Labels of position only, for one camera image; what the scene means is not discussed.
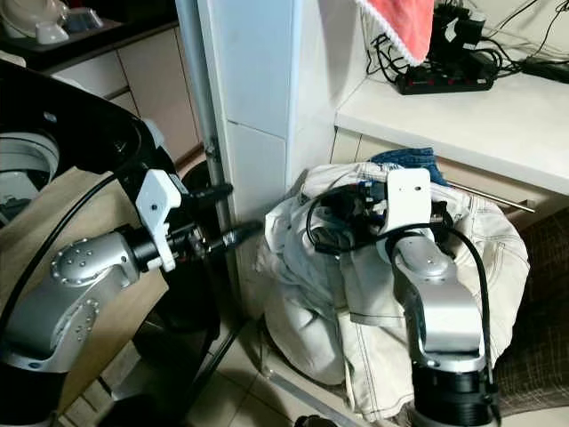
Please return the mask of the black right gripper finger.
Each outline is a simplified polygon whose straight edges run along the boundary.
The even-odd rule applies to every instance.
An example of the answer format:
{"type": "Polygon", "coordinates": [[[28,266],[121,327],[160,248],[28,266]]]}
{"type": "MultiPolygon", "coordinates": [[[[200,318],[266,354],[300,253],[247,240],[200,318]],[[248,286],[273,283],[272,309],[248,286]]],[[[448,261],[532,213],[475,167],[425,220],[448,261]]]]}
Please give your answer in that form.
{"type": "Polygon", "coordinates": [[[321,192],[312,199],[312,221],[339,224],[339,187],[321,192]]]}

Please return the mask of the white denim garment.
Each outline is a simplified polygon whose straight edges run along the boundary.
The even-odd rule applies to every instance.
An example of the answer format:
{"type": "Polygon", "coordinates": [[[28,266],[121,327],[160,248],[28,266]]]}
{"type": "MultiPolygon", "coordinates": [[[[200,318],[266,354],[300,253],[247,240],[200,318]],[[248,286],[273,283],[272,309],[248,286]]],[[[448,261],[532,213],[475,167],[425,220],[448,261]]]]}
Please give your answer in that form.
{"type": "MultiPolygon", "coordinates": [[[[361,181],[385,181],[390,164],[354,163],[310,168],[290,196],[264,217],[245,304],[264,314],[269,336],[302,374],[344,386],[354,412],[367,422],[398,415],[413,399],[406,326],[393,272],[370,246],[341,256],[321,254],[309,237],[331,215],[313,199],[361,181]]],[[[508,347],[529,273],[525,241],[496,204],[432,184],[455,227],[477,248],[489,289],[493,358],[508,347]]]]}

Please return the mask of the black top-load washing machine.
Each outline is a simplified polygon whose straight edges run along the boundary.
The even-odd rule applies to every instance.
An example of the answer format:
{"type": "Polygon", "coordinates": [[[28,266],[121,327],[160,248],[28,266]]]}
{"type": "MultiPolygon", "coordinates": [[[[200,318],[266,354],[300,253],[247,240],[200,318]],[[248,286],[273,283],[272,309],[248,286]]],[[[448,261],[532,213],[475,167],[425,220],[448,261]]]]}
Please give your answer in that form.
{"type": "Polygon", "coordinates": [[[1,66],[1,135],[56,147],[52,178],[70,168],[102,173],[135,199],[150,168],[176,175],[164,137],[150,122],[56,77],[7,60],[1,66]]]}

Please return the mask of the blue denim garment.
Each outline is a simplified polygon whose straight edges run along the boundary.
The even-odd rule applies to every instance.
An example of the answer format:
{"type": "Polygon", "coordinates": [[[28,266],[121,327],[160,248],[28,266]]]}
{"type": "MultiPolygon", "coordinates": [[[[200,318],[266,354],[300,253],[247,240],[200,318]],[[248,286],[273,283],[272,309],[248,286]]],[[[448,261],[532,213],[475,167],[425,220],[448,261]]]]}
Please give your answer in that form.
{"type": "Polygon", "coordinates": [[[367,160],[375,164],[393,164],[403,168],[424,168],[428,171],[431,182],[439,186],[450,186],[438,168],[437,157],[432,148],[398,148],[383,151],[367,160]]]}

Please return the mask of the beige kitchen cabinet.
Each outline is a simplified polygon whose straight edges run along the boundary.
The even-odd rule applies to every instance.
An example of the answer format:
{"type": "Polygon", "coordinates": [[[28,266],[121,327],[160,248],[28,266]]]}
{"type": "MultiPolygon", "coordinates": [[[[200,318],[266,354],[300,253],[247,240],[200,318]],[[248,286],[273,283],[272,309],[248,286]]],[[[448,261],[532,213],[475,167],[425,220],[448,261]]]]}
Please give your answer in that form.
{"type": "Polygon", "coordinates": [[[150,119],[179,168],[204,160],[178,26],[78,62],[54,75],[150,119]]]}

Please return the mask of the thin metal rod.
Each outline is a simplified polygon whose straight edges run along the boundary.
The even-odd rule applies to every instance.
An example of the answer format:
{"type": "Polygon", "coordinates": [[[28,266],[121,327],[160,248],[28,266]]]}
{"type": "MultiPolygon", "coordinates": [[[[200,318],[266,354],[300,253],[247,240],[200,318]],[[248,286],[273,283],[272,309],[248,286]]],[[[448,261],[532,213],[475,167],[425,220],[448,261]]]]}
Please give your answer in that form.
{"type": "Polygon", "coordinates": [[[493,194],[488,194],[488,192],[481,191],[480,189],[471,188],[468,186],[464,186],[464,184],[459,184],[455,181],[450,181],[450,187],[458,189],[463,192],[467,192],[467,194],[471,194],[473,196],[481,197],[487,200],[491,200],[496,204],[500,205],[507,205],[508,207],[515,208],[515,210],[521,210],[524,212],[528,212],[530,214],[535,214],[536,210],[526,205],[524,202],[512,202],[512,200],[508,200],[504,197],[496,196],[493,194]]]}

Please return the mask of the light wooden board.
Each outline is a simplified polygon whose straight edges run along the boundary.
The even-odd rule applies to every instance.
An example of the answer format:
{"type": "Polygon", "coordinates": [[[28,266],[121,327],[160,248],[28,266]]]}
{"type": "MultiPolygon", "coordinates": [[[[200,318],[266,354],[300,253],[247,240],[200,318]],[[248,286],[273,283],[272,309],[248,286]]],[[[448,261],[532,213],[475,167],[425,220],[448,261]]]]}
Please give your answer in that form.
{"type": "MultiPolygon", "coordinates": [[[[100,179],[101,175],[70,168],[45,187],[15,220],[0,229],[0,309],[15,297],[18,277],[62,215],[100,179]]],[[[125,224],[140,224],[134,203],[118,183],[110,183],[77,213],[60,233],[60,240],[49,248],[57,251],[74,240],[99,236],[125,224]]],[[[64,382],[60,402],[56,404],[61,415],[73,403],[84,402],[83,393],[98,381],[111,359],[130,341],[165,290],[162,279],[145,274],[138,288],[124,290],[102,311],[92,326],[91,341],[83,347],[80,359],[64,382]]]]}

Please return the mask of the black power strip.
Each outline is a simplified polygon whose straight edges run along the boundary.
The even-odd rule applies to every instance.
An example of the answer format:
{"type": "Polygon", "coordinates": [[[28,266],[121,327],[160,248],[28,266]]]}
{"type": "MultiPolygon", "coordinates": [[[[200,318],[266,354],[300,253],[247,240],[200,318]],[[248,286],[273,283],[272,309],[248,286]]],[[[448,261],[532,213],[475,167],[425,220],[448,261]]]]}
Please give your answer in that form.
{"type": "Polygon", "coordinates": [[[402,96],[488,91],[497,74],[499,64],[491,54],[466,52],[448,60],[428,60],[409,68],[395,78],[394,86],[402,96]]]}

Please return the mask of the red towel with white fringe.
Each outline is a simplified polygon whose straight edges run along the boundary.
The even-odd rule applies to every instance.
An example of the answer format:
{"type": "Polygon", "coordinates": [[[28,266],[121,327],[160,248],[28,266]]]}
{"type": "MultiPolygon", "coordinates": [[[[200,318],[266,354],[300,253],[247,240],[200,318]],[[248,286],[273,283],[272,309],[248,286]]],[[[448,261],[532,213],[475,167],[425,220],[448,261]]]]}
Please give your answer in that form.
{"type": "Polygon", "coordinates": [[[435,0],[354,0],[415,68],[426,61],[435,0]]]}

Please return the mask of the dark woven fabric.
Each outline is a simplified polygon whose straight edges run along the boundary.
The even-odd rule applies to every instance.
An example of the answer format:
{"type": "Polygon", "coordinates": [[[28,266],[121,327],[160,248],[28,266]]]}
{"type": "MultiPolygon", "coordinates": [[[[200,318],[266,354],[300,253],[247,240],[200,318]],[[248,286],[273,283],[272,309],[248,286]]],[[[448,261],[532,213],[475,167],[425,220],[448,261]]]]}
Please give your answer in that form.
{"type": "Polygon", "coordinates": [[[569,407],[569,207],[521,231],[530,271],[497,359],[501,415],[569,407]]]}

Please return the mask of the black plug adapter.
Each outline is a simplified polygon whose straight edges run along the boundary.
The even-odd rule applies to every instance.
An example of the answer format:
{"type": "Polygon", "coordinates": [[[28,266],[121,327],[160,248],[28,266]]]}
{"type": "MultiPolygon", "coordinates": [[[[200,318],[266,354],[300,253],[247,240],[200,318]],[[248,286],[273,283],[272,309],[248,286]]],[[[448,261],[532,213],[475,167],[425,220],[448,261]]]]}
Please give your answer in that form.
{"type": "Polygon", "coordinates": [[[428,57],[442,60],[461,52],[471,52],[481,41],[486,18],[462,5],[436,4],[432,13],[432,33],[428,57]]]}

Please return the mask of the small white cup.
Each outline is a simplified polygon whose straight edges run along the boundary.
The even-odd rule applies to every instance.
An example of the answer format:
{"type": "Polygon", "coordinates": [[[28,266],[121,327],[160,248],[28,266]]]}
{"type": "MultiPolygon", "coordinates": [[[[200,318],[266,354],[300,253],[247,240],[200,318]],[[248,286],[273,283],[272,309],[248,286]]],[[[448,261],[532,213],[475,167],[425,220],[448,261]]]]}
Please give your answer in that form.
{"type": "Polygon", "coordinates": [[[39,23],[36,25],[37,44],[64,44],[68,40],[69,33],[59,23],[39,23]]]}

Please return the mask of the flat black power brick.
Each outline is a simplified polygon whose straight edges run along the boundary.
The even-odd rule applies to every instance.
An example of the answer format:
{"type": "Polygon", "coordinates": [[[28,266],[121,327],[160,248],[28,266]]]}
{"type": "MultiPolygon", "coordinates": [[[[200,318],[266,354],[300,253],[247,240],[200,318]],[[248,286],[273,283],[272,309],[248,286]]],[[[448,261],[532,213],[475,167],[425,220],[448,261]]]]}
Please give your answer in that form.
{"type": "Polygon", "coordinates": [[[536,60],[528,58],[519,64],[521,73],[569,85],[569,60],[536,60]]]}

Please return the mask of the cream ceramic pot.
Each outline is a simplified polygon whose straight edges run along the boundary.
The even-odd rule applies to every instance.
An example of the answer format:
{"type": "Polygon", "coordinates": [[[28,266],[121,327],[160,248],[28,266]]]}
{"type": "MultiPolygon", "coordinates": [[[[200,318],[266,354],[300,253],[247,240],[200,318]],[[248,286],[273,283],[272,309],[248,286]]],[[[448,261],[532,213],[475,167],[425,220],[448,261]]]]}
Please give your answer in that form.
{"type": "Polygon", "coordinates": [[[36,39],[40,24],[58,24],[68,6],[62,0],[0,0],[1,28],[16,39],[36,39]]]}

